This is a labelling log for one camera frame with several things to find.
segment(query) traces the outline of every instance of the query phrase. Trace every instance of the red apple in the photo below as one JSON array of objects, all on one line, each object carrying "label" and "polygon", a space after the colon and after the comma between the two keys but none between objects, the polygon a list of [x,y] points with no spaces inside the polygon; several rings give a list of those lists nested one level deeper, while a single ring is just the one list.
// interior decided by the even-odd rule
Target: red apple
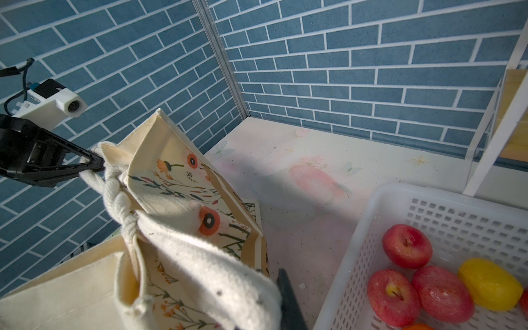
[{"label": "red apple", "polygon": [[420,299],[411,282],[395,270],[380,270],[369,279],[367,295],[376,315],[390,326],[411,325],[420,314]]},{"label": "red apple", "polygon": [[528,319],[528,288],[524,289],[523,295],[521,296],[521,299],[519,299],[519,306],[523,311],[524,317]]},{"label": "red apple", "polygon": [[438,266],[420,268],[412,278],[422,308],[435,319],[448,323],[468,321],[475,303],[466,285],[452,272]]},{"label": "red apple", "polygon": [[410,269],[425,266],[432,257],[429,239],[406,224],[396,224],[383,235],[383,251],[396,265]]}]

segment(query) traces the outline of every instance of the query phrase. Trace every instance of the yellow fruit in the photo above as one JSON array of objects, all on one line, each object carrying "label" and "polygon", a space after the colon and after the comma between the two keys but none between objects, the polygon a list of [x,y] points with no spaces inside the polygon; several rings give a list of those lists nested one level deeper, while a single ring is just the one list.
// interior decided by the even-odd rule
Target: yellow fruit
[{"label": "yellow fruit", "polygon": [[523,294],[523,287],[515,277],[486,259],[468,259],[458,269],[458,277],[477,305],[495,312],[512,309]]}]

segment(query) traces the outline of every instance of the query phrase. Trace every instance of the white grout line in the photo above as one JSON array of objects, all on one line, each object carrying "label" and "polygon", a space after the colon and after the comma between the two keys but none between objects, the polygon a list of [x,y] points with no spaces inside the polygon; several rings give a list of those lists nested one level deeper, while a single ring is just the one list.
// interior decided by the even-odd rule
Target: white grout line
[{"label": "white grout line", "polygon": [[469,58],[470,62],[475,62],[478,50],[480,49],[480,44],[482,44],[482,38],[477,38],[477,42],[475,42],[475,47],[473,48],[473,52],[471,53],[471,58]]}]

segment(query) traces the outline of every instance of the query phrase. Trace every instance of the blue brick wall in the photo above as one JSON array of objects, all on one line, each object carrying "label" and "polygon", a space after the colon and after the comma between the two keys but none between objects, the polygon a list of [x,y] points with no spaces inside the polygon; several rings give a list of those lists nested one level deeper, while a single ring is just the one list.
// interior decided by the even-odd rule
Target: blue brick wall
[{"label": "blue brick wall", "polygon": [[[54,130],[84,148],[121,141],[157,108],[202,152],[241,121],[190,0],[0,2],[0,68],[28,57],[28,81],[54,78],[89,104]],[[20,76],[0,79],[0,106],[20,86]],[[116,227],[80,179],[0,179],[0,296]]]},{"label": "blue brick wall", "polygon": [[528,17],[526,0],[209,4],[251,116],[453,156]]}]

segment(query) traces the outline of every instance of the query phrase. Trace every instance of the canvas tote bag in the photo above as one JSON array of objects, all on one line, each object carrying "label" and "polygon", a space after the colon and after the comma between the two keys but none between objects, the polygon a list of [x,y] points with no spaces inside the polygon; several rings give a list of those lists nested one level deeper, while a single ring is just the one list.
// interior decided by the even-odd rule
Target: canvas tote bag
[{"label": "canvas tote bag", "polygon": [[0,329],[279,329],[258,206],[160,109],[95,151],[81,177],[121,235],[3,297]]}]

